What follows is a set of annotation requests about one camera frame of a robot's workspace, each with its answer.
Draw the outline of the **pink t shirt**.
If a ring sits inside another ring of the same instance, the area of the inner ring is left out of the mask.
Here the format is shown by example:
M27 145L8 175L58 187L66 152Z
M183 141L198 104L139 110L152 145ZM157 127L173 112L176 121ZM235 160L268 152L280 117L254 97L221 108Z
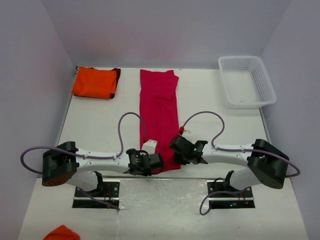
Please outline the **pink t shirt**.
M174 163L174 151L169 147L180 128L176 96L178 81L173 70L140 70L139 115L146 125L147 137L157 141L155 152L161 154L165 172L181 168Z

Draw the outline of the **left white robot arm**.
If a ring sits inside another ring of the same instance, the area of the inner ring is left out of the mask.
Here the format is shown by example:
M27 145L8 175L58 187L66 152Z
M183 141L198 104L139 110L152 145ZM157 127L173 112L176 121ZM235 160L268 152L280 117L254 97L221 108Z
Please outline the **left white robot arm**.
M146 148L130 148L121 152L92 152L67 141L51 147L42 156L42 185L55 187L63 184L81 188L92 196L103 193L103 171L148 177L164 168L164 161L155 153L157 142L149 140Z

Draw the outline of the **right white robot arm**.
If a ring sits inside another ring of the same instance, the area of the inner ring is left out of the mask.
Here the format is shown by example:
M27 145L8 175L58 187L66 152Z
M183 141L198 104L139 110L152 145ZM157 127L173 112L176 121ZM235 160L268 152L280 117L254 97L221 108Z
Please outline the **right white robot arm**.
M253 144L239 146L235 151L212 146L208 141L192 143L181 135L176 135L169 143L174 151L174 163L188 164L231 164L241 166L241 170L231 170L225 177L223 191L233 197L241 190L262 184L272 189L282 189L289 157L263 139Z

